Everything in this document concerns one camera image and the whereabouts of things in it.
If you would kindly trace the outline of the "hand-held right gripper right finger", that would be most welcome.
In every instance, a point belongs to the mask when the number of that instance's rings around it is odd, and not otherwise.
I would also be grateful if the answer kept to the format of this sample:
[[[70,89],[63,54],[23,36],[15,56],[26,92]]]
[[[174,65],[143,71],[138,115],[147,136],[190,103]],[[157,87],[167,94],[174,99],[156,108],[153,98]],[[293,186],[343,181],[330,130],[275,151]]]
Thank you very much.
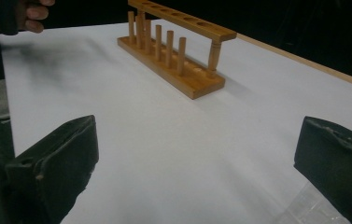
[[[294,167],[352,224],[352,131],[304,118]]]

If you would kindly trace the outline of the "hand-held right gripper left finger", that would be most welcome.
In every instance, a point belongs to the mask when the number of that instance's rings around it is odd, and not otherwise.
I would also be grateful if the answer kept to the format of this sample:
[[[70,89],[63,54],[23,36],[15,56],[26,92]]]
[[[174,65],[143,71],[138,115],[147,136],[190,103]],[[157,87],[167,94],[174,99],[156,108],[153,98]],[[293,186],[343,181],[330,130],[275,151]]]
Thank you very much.
[[[93,115],[67,121],[6,165],[22,224],[60,224],[99,161]]]

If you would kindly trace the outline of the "white table sheet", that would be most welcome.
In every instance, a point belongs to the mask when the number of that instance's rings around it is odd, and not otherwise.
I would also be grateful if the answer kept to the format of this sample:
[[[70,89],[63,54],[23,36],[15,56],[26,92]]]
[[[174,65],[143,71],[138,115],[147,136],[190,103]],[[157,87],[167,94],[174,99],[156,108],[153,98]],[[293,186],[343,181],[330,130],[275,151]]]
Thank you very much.
[[[305,186],[307,116],[352,130],[352,82],[238,37],[191,99],[118,45],[124,23],[2,36],[17,152],[94,115],[100,160],[63,224],[273,224]]]

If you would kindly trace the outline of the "wooden test tube rack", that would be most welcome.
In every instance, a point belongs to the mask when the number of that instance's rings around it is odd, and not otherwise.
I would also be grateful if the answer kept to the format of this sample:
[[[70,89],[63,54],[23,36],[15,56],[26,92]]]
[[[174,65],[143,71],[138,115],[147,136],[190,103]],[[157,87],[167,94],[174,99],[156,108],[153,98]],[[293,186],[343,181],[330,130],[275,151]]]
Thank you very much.
[[[128,34],[118,39],[121,48],[191,99],[225,86],[225,78],[217,73],[218,61],[222,43],[236,38],[235,31],[150,0],[128,0],[128,5],[134,10],[128,13]],[[174,32],[163,32],[159,24],[153,26],[147,14],[210,39],[207,65],[186,55],[185,37],[175,46]]]

